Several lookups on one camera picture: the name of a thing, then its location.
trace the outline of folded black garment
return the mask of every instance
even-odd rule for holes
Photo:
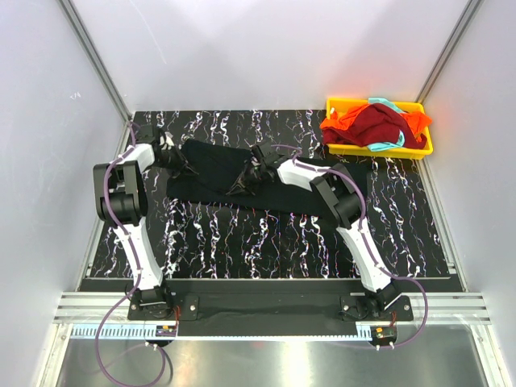
[[[246,162],[252,157],[248,149],[228,148],[206,144],[194,139],[186,140],[181,148],[186,159],[199,173],[169,179],[167,195],[182,201],[222,204],[236,204],[257,210],[276,210],[285,213],[322,216],[323,205],[310,191],[275,181],[266,181],[255,195],[226,195]],[[337,160],[299,158],[300,161],[316,166],[331,167]],[[356,184],[367,195],[367,169],[360,164],[346,164]]]

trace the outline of white panel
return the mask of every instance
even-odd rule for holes
[[[75,0],[131,110],[414,100],[466,0]]]
[[[428,160],[468,284],[485,295],[498,342],[516,377],[516,2],[479,10],[432,91]]]
[[[32,385],[123,124],[54,0],[0,2],[1,385]]]

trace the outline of black marble tabletop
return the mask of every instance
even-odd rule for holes
[[[136,123],[153,123],[176,144],[199,139],[249,148],[264,139],[318,157],[324,110],[138,112]],[[368,170],[368,217],[387,267],[397,275],[445,277],[447,264],[434,219],[412,160],[346,156]],[[149,198],[147,228],[167,278],[356,277],[352,256],[334,230],[317,217],[238,206],[179,202],[166,195],[167,173],[144,173]],[[131,276],[121,243],[106,225],[90,277]]]

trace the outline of pile of clothes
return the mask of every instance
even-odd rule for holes
[[[332,111],[321,123],[324,144],[353,144],[372,152],[392,148],[423,149],[423,134],[431,118],[415,111],[407,113],[384,98],[370,98],[363,106],[352,107],[339,117]]]

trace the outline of orange cloth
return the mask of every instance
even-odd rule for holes
[[[334,111],[332,114],[330,114],[331,117],[329,119],[324,119],[324,121],[321,122],[321,129],[324,130],[328,127],[332,127],[334,129],[346,131],[355,122],[358,114],[360,114],[362,110],[368,106],[369,104],[366,103],[362,106],[352,107],[345,115],[340,118],[337,112]],[[410,131],[412,131],[415,139],[420,143],[422,141],[420,135],[425,130],[425,127],[432,123],[432,119],[420,111],[413,111],[412,113],[401,113],[401,116],[404,118],[406,123],[409,124]]]
[[[412,113],[402,113],[402,117],[409,124],[409,128],[414,134],[416,140],[420,143],[422,141],[421,134],[425,127],[432,123],[432,119],[420,111],[413,111]]]

